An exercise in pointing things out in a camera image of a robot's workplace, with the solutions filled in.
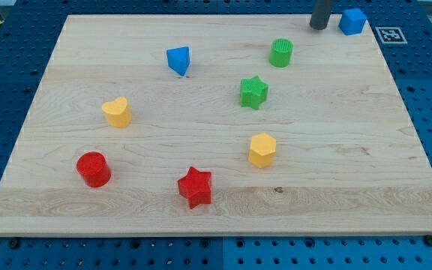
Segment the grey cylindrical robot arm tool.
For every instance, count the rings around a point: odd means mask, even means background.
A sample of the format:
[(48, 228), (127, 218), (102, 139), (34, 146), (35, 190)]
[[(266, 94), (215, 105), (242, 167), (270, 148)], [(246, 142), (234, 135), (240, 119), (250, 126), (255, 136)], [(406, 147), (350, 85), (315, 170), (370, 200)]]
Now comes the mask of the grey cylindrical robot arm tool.
[(331, 16), (334, 0), (316, 0), (309, 25), (314, 30), (326, 29)]

